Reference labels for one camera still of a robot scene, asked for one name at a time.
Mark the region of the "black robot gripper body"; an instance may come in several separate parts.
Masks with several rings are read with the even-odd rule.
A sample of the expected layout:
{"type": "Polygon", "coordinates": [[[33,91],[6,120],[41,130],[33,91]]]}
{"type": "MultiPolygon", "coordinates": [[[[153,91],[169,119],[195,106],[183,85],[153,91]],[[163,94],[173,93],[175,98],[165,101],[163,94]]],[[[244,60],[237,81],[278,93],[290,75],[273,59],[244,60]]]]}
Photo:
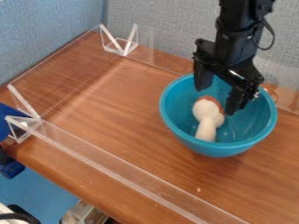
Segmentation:
{"type": "Polygon", "coordinates": [[[216,41],[197,39],[193,59],[208,63],[214,76],[218,75],[232,88],[234,86],[252,87],[254,99],[258,87],[265,81],[254,65],[254,58],[258,49],[262,49],[258,42],[266,20],[249,19],[244,23],[241,19],[226,21],[225,17],[218,17],[216,26],[216,41]]]}

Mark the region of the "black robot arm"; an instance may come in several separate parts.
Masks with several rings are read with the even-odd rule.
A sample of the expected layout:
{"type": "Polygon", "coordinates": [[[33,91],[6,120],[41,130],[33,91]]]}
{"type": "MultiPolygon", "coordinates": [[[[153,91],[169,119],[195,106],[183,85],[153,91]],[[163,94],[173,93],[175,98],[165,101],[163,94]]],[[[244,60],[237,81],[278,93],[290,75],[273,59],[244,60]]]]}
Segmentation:
{"type": "Polygon", "coordinates": [[[258,50],[274,46],[277,35],[266,16],[276,0],[220,0],[216,41],[198,38],[194,59],[194,85],[209,88],[218,75],[232,85],[226,114],[234,115],[256,98],[265,77],[254,58],[258,50]]]}

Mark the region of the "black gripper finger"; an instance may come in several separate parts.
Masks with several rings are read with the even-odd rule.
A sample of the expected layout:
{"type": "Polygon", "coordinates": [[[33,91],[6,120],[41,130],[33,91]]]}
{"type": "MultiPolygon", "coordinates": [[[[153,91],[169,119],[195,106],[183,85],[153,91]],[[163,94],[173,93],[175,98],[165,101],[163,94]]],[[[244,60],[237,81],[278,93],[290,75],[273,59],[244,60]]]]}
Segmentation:
{"type": "Polygon", "coordinates": [[[253,88],[234,86],[228,98],[226,114],[233,116],[236,112],[248,106],[249,101],[253,99],[253,88]]]}
{"type": "Polygon", "coordinates": [[[210,65],[199,59],[194,60],[194,85],[198,91],[212,86],[214,79],[214,72],[210,65]]]}

